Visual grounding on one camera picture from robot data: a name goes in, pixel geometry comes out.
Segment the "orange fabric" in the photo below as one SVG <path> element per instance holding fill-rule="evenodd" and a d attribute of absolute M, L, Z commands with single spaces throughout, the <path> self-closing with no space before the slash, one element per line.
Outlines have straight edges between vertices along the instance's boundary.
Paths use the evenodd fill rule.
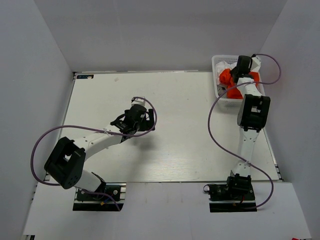
<path fill-rule="evenodd" d="M 259 82 L 259 74 L 257 72 L 251 71 L 249 73 L 251 76 L 253 76 L 253 80 L 255 82 Z M 234 79 L 232 78 L 230 74 L 230 69 L 227 68 L 223 70 L 223 72 L 219 76 L 220 83 L 227 86 L 227 88 L 231 88 L 235 85 Z M 240 91 L 237 88 L 234 88 L 226 93 L 226 97 L 228 99 L 243 99 Z"/>

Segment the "red object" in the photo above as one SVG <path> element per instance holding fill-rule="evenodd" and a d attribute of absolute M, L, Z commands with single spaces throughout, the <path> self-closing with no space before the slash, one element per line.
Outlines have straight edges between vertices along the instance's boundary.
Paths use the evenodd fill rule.
<path fill-rule="evenodd" d="M 253 80 L 255 82 L 259 82 L 260 79 L 259 79 L 259 74 L 257 72 L 251 71 L 249 74 L 253 76 Z M 219 80 L 220 80 L 220 83 L 226 85 L 228 89 L 235 85 L 234 79 L 230 74 L 229 68 L 223 70 L 223 72 L 219 76 Z M 226 93 L 226 96 L 228 99 L 243 99 L 240 91 L 236 88 L 228 91 Z"/>

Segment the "red cloth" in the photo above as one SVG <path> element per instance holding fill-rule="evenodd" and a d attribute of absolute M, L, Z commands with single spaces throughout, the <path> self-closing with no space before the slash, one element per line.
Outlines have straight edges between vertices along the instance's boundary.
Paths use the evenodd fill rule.
<path fill-rule="evenodd" d="M 251 76 L 253 76 L 253 80 L 255 82 L 259 82 L 259 74 L 257 72 L 251 71 L 249 73 Z M 223 72 L 219 76 L 220 83 L 227 86 L 227 88 L 231 88 L 235 85 L 234 79 L 230 74 L 230 69 L 227 68 L 223 70 Z M 231 89 L 226 93 L 226 97 L 228 99 L 243 99 L 240 91 L 237 88 Z"/>

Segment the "cable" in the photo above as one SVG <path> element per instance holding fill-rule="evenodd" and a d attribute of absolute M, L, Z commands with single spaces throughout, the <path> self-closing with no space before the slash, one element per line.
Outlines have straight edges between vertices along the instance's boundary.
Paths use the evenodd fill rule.
<path fill-rule="evenodd" d="M 31 152 L 31 157 L 30 157 L 30 168 L 31 168 L 31 173 L 33 175 L 33 177 L 35 178 L 35 180 L 37 180 L 39 183 L 42 183 L 44 185 L 48 185 L 48 186 L 60 186 L 60 184 L 58 183 L 50 183 L 50 182 L 46 182 L 46 181 L 43 181 L 41 180 L 37 175 L 36 175 L 36 172 L 35 172 L 35 167 L 34 167 L 34 158 L 35 158 L 35 153 L 36 153 L 36 149 L 40 143 L 40 141 L 49 133 L 53 132 L 54 130 L 57 130 L 57 129 L 64 129 L 64 128 L 74 128 L 74 129 L 83 129 L 83 130 L 88 130 L 88 131 L 93 131 L 93 132 L 97 132 L 97 133 L 108 133 L 108 134 L 111 134 L 111 135 L 119 135 L 119 136 L 124 136 L 124 137 L 141 137 L 141 136 L 144 136 L 148 133 L 150 133 L 156 126 L 157 124 L 157 120 L 158 120 L 158 117 L 157 117 L 157 111 L 155 109 L 155 107 L 152 105 L 152 103 L 145 99 L 144 97 L 140 97 L 140 96 L 134 96 L 132 98 L 133 100 L 134 99 L 142 99 L 144 101 L 146 101 L 150 106 L 151 108 L 153 109 L 153 112 L 154 112 L 154 124 L 152 126 L 152 128 L 150 128 L 148 131 L 144 132 L 144 133 L 141 133 L 141 134 L 136 134 L 136 135 L 129 135 L 129 134 L 123 134 L 123 133 L 119 133 L 119 132 L 113 132 L 113 131 L 106 131 L 104 129 L 96 129 L 96 128 L 91 128 L 91 127 L 86 127 L 86 126 L 77 126 L 77 125 L 62 125 L 62 126 L 55 126 L 51 129 L 49 129 L 48 131 L 46 131 L 44 134 L 42 134 L 39 139 L 35 142 L 34 146 L 33 146 L 33 149 L 32 149 L 32 152 Z"/>
<path fill-rule="evenodd" d="M 116 206 L 116 208 L 118 209 L 118 211 L 120 212 L 120 207 L 119 205 L 117 204 L 116 200 L 114 200 L 114 198 L 112 196 L 110 196 L 109 194 L 107 193 L 104 193 L 104 192 L 93 192 L 93 191 L 88 191 L 88 190 L 85 190 L 85 189 L 81 189 L 82 192 L 86 193 L 86 194 L 91 194 L 91 195 L 103 195 L 103 196 L 106 196 L 108 197 L 113 203 L 114 205 Z"/>
<path fill-rule="evenodd" d="M 213 104 L 212 104 L 212 106 L 211 106 L 211 109 L 210 109 L 210 111 L 209 111 L 209 116 L 208 116 L 208 121 L 207 121 L 207 128 L 208 128 L 208 131 L 209 131 L 209 135 L 210 135 L 211 139 L 214 141 L 214 143 L 215 143 L 219 148 L 221 148 L 222 150 L 224 150 L 224 151 L 227 152 L 228 154 L 231 154 L 232 156 L 235 156 L 236 158 L 241 159 L 241 160 L 244 161 L 245 163 L 248 163 L 248 164 L 249 164 L 251 167 L 253 167 L 254 169 L 259 170 L 261 173 L 263 173 L 263 174 L 269 179 L 269 181 L 270 181 L 270 183 L 271 183 L 271 191 L 270 191 L 269 196 L 266 198 L 266 200 L 263 201 L 262 203 L 256 205 L 256 206 L 246 207 L 245 209 L 255 209 L 255 208 L 259 208 L 259 207 L 263 206 L 264 204 L 266 204 L 266 203 L 270 200 L 271 196 L 272 196 L 273 193 L 274 193 L 274 182 L 272 181 L 271 177 L 270 177 L 265 171 L 263 171 L 261 168 L 253 165 L 251 162 L 248 162 L 248 161 L 247 161 L 246 159 L 244 159 L 243 157 L 241 157 L 241 156 L 233 153 L 232 151 L 229 151 L 228 149 L 226 149 L 225 147 L 223 147 L 222 145 L 220 145 L 220 144 L 217 142 L 217 140 L 215 139 L 215 137 L 212 135 L 211 128 L 210 128 L 210 120 L 211 120 L 212 112 L 213 112 L 214 107 L 215 107 L 215 105 L 217 104 L 218 100 L 219 100 L 223 95 L 225 95 L 228 91 L 230 91 L 230 90 L 232 90 L 232 89 L 235 89 L 235 88 L 237 88 L 237 87 L 240 87 L 240 86 L 242 86 L 242 85 L 248 85 L 248 84 L 271 85 L 271 84 L 275 84 L 276 82 L 278 82 L 279 79 L 281 78 L 282 70 L 281 70 L 281 67 L 280 67 L 279 62 L 278 62 L 274 57 L 272 57 L 272 56 L 270 56 L 270 55 L 268 55 L 268 54 L 263 54 L 263 53 L 254 54 L 254 55 L 252 55 L 252 56 L 266 56 L 266 57 L 269 57 L 269 58 L 273 59 L 274 62 L 277 64 L 278 68 L 279 68 L 279 76 L 278 76 L 278 78 L 277 78 L 275 81 L 273 81 L 273 82 L 249 82 L 249 83 L 248 83 L 248 82 L 244 82 L 244 83 L 241 83 L 241 84 L 239 84 L 239 85 L 234 85 L 234 86 L 228 88 L 228 89 L 227 89 L 226 91 L 224 91 L 220 96 L 218 96 L 218 97 L 216 98 L 216 100 L 213 102 Z"/>

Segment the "gray wall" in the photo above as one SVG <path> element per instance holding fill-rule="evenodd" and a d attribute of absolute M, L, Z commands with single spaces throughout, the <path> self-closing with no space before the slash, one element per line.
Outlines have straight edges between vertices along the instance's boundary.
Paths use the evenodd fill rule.
<path fill-rule="evenodd" d="M 45 130 L 62 123 L 72 72 L 33 0 L 2 0 L 0 33 L 0 238 L 17 240 L 36 185 L 31 150 Z M 42 177 L 55 137 L 36 153 Z"/>
<path fill-rule="evenodd" d="M 73 71 L 210 70 L 263 46 L 287 0 L 35 0 Z"/>
<path fill-rule="evenodd" d="M 320 239 L 319 10 L 318 0 L 289 0 L 261 50 L 275 56 L 283 69 L 281 82 L 265 89 L 271 97 L 267 130 L 281 173 L 293 183 L 312 239 Z M 268 63 L 262 69 L 264 81 L 277 75 L 275 65 Z"/>

